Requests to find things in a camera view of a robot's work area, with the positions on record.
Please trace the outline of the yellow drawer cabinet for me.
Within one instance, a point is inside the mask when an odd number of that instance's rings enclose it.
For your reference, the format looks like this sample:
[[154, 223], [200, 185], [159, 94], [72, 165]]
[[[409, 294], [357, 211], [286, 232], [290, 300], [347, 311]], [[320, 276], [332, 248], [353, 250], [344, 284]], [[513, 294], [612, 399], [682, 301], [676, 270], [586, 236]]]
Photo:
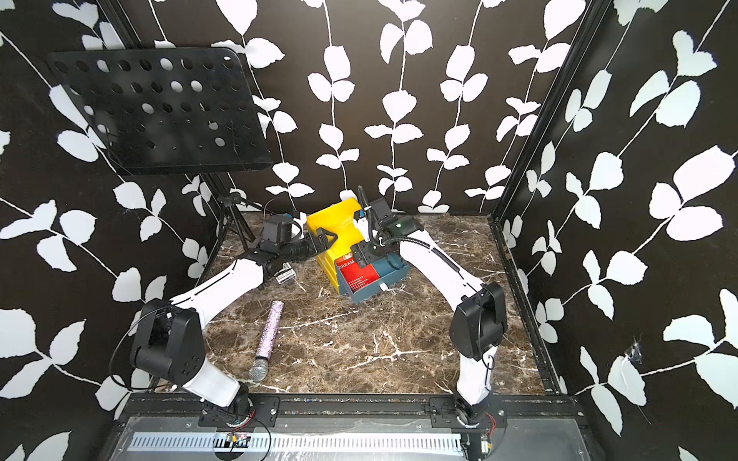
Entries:
[[319, 230], [327, 232], [330, 248], [316, 257], [317, 263], [330, 280], [332, 287], [340, 292], [336, 272], [336, 260], [351, 252], [351, 247], [364, 240], [355, 226], [354, 215], [361, 209], [355, 198], [349, 198], [307, 217], [307, 229], [314, 235]]

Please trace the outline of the teal top drawer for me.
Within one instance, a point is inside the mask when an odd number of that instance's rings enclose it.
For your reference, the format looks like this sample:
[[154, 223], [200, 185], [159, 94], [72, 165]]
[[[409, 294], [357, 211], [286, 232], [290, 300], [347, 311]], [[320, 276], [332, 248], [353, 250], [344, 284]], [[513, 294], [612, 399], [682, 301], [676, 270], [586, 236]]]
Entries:
[[353, 255], [348, 254], [337, 259], [334, 267], [339, 293], [357, 305], [401, 282], [409, 274], [411, 265], [399, 255], [390, 254], [360, 267]]

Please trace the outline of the red dream postcard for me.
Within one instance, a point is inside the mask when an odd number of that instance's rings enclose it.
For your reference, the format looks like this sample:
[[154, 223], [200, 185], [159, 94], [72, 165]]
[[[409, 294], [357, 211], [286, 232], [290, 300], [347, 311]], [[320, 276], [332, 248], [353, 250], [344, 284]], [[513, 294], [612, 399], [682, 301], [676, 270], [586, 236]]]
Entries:
[[360, 267], [351, 254], [340, 257], [334, 263], [339, 290], [343, 294], [356, 294], [380, 280], [380, 275], [372, 265]]

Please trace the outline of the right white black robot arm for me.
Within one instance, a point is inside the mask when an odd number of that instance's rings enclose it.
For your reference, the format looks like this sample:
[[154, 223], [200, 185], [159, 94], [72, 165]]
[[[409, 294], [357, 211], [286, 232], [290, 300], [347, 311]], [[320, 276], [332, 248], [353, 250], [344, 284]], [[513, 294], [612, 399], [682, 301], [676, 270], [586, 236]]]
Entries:
[[415, 217], [395, 214], [384, 199], [369, 201], [361, 186], [357, 199], [361, 209], [355, 213], [355, 226], [364, 239], [352, 247], [352, 254], [359, 267], [397, 255], [422, 273], [453, 309], [449, 336], [460, 355], [455, 411], [463, 424], [473, 426], [485, 412], [495, 355], [507, 332], [503, 288], [485, 284], [454, 261]]

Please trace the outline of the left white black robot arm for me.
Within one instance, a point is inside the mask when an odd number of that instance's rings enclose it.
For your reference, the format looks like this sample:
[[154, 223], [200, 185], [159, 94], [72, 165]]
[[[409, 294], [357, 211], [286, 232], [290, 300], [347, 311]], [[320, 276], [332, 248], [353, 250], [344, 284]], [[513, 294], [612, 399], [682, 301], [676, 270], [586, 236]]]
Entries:
[[304, 230], [286, 215], [269, 217], [259, 236], [226, 269], [169, 301], [144, 305], [131, 364], [184, 388], [227, 417], [239, 421], [249, 417], [248, 387], [209, 362], [205, 327], [238, 298], [276, 276], [286, 263], [321, 255], [337, 241], [338, 235], [330, 230]]

